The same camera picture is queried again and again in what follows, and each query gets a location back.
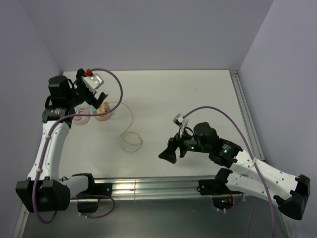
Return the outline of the yellow plug adapter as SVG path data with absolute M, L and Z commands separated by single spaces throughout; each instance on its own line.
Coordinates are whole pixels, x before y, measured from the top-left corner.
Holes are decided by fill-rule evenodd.
M 97 114 L 103 114 L 105 112 L 105 107 L 104 105 L 101 105 L 97 110 L 96 113 Z

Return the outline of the teal plug adapter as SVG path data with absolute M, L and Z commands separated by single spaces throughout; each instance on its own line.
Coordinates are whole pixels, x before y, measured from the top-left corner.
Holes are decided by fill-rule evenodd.
M 91 111 L 92 114 L 96 114 L 97 113 L 97 110 L 94 107 L 90 107 L 90 111 Z

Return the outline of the pink plug adapter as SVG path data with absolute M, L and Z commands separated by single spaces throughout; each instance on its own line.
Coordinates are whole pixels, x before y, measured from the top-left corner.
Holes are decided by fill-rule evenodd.
M 108 102 L 104 102 L 103 103 L 103 109 L 105 112 L 108 112 L 111 110 L 111 107 L 109 106 L 109 103 Z

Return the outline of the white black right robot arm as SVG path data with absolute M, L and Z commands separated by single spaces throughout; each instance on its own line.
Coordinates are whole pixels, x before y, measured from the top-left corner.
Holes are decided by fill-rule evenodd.
M 208 182 L 199 182 L 201 195 L 240 192 L 271 202 L 285 216 L 301 220 L 310 196 L 310 179 L 294 176 L 252 158 L 241 146 L 220 138 L 207 122 L 201 122 L 188 134 L 180 129 L 169 138 L 159 158 L 176 163 L 176 151 L 183 158 L 187 152 L 206 153 L 221 168 Z

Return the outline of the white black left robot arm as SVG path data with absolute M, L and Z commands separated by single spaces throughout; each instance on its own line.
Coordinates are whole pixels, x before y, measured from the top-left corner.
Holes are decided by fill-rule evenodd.
M 65 139 L 71 129 L 75 107 L 86 102 L 99 107 L 107 97 L 95 97 L 103 80 L 96 73 L 79 69 L 71 82 L 64 75 L 49 79 L 49 92 L 42 114 L 43 131 L 40 147 L 26 180 L 18 181 L 16 193 L 31 213 L 65 211 L 78 194 L 91 198 L 97 186 L 91 173 L 74 174 L 59 180 L 59 163 Z

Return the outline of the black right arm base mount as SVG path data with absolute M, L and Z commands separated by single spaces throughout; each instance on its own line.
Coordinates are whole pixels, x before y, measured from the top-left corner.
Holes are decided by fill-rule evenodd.
M 243 193 L 229 190 L 225 185 L 215 182 L 214 179 L 199 180 L 196 191 L 201 196 L 211 196 L 212 203 L 217 212 L 226 213 L 232 211 L 244 199 Z

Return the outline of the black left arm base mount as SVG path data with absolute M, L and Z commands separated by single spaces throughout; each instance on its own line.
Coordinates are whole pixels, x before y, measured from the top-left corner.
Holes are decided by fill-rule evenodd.
M 112 202 L 110 210 L 103 214 L 95 216 L 97 218 L 110 214 L 115 208 L 115 201 L 112 198 L 112 183 L 97 183 L 92 190 L 87 189 L 77 194 L 72 200 L 78 200 L 77 211 L 82 215 L 92 217 L 90 213 L 96 213 L 101 206 L 102 199 L 108 199 Z

